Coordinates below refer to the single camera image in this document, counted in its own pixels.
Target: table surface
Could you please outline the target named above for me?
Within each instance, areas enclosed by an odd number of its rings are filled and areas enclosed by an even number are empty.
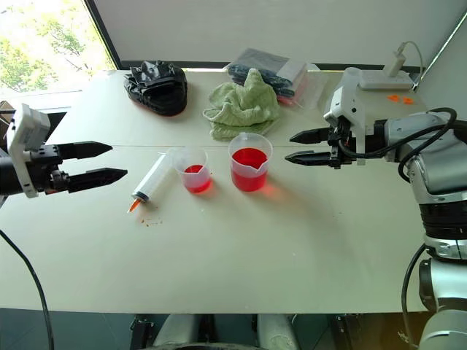
[[[284,156],[304,149],[286,142],[288,136],[322,123],[318,111],[304,115],[283,108],[284,124],[270,135],[274,156],[268,182],[257,192],[241,192],[230,179],[226,143],[209,138],[209,123],[199,115],[209,91],[227,80],[221,77],[189,73],[196,102],[192,96],[178,120],[141,110],[125,94],[110,98],[109,92],[122,90],[120,72],[91,84],[65,116],[51,142],[93,139],[115,147],[96,158],[65,162],[63,170],[76,174],[109,166],[128,169],[128,175],[110,186],[72,194],[32,200],[12,196],[1,208],[1,229],[33,263],[49,308],[400,311],[401,282],[422,243],[423,228],[410,186],[398,178],[396,164],[371,160],[334,171],[288,163]],[[339,76],[331,74],[332,79]],[[381,93],[373,94],[364,93],[366,106],[388,105],[392,116],[425,108],[418,99],[405,106],[387,104]],[[212,186],[193,195],[173,175],[152,203],[127,214],[134,187],[158,153],[173,144],[205,147]],[[3,243],[0,285],[0,307],[40,308],[26,267]],[[424,310],[417,285],[415,273],[409,309]]]

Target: syringe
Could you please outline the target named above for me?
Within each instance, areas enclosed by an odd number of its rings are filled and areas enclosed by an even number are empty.
[[[149,201],[150,196],[164,180],[170,169],[171,159],[169,154],[161,154],[131,195],[134,198],[134,202],[131,204],[128,213],[131,213],[141,202],[146,203]]]

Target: plastic measuring cup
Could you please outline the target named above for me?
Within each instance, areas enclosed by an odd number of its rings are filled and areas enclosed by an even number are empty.
[[[198,147],[182,147],[171,153],[172,165],[186,189],[199,193],[209,187],[211,176],[207,167],[207,154]]]
[[[272,144],[257,133],[240,133],[228,145],[232,182],[242,191],[259,190],[266,182]]]

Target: green towel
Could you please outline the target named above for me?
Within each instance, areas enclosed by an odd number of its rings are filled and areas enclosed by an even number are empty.
[[[219,85],[209,95],[212,108],[203,116],[211,122],[211,136],[232,139],[241,132],[265,133],[279,118],[276,93],[263,82],[257,69],[250,69],[244,86],[234,82]]]

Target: white power strip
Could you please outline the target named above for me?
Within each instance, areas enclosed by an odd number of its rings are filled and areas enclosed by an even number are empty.
[[[363,90],[410,90],[414,85],[405,71],[389,77],[383,71],[360,71],[358,83]]]

